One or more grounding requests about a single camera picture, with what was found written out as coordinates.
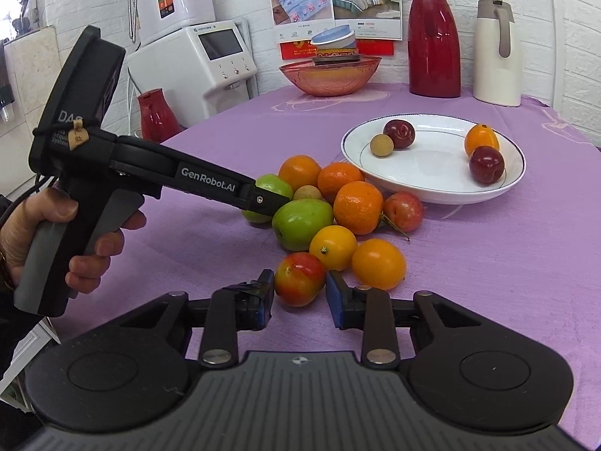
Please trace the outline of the person's left hand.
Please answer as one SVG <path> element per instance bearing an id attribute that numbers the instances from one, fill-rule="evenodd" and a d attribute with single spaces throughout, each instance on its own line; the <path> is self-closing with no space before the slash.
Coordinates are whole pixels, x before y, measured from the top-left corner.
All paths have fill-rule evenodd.
<path id="1" fill-rule="evenodd" d="M 30 250 L 30 244 L 42 221 L 65 223 L 71 221 L 79 204 L 56 188 L 47 188 L 23 201 L 8 217 L 1 228 L 1 294 L 12 297 L 9 284 L 20 284 L 21 272 Z M 122 230 L 136 230 L 147 223 L 146 216 L 136 211 L 119 229 L 98 238 L 94 253 L 76 256 L 69 262 L 65 281 L 80 293 L 91 293 L 101 283 L 101 277 L 109 269 L 112 257 L 122 253 L 124 235 Z"/>

